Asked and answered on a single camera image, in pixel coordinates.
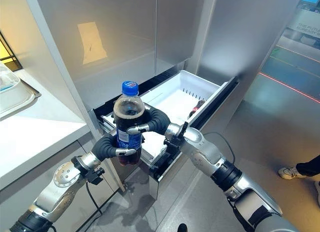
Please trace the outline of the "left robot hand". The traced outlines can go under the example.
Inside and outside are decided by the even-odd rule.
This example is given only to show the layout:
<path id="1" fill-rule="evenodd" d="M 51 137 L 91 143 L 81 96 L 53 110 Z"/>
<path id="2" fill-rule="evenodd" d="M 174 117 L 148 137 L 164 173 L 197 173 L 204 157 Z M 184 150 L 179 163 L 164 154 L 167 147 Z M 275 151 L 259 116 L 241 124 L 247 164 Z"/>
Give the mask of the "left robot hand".
<path id="1" fill-rule="evenodd" d="M 134 148 L 117 147 L 117 136 L 107 134 L 95 143 L 91 152 L 102 162 L 105 159 L 114 157 L 128 157 L 135 155 L 137 150 Z"/>

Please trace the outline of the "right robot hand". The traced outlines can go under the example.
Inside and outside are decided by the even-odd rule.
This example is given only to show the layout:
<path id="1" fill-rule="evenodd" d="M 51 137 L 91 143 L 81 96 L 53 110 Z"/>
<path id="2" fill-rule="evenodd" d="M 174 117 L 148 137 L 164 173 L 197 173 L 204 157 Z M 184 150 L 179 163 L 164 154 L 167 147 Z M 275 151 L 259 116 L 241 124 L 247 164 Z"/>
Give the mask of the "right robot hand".
<path id="1" fill-rule="evenodd" d="M 136 135 L 145 132 L 155 132 L 164 136 L 170 123 L 169 117 L 163 111 L 145 103 L 142 123 L 129 127 L 126 133 Z"/>

